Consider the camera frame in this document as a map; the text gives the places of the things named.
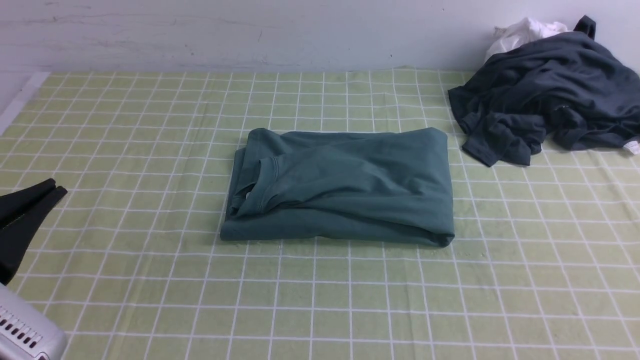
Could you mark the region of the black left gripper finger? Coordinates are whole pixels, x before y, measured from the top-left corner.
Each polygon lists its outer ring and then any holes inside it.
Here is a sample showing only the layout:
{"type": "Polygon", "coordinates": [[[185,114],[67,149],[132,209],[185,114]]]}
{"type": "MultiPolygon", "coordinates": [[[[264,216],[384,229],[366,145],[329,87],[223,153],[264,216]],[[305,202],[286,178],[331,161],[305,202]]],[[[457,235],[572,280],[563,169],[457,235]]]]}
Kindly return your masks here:
{"type": "Polygon", "coordinates": [[[25,189],[0,196],[0,225],[7,226],[39,204],[57,184],[48,178],[25,189]]]}

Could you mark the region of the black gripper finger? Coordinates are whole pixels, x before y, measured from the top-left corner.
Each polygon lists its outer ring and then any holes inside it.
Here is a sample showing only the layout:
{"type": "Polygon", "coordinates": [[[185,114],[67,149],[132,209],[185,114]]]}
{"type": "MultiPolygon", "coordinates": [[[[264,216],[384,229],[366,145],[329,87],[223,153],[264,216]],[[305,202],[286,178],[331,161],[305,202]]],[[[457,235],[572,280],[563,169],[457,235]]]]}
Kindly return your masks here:
{"type": "Polygon", "coordinates": [[[18,273],[37,231],[66,194],[66,188],[57,186],[26,214],[8,225],[0,226],[0,282],[2,285],[8,285],[18,273]]]}

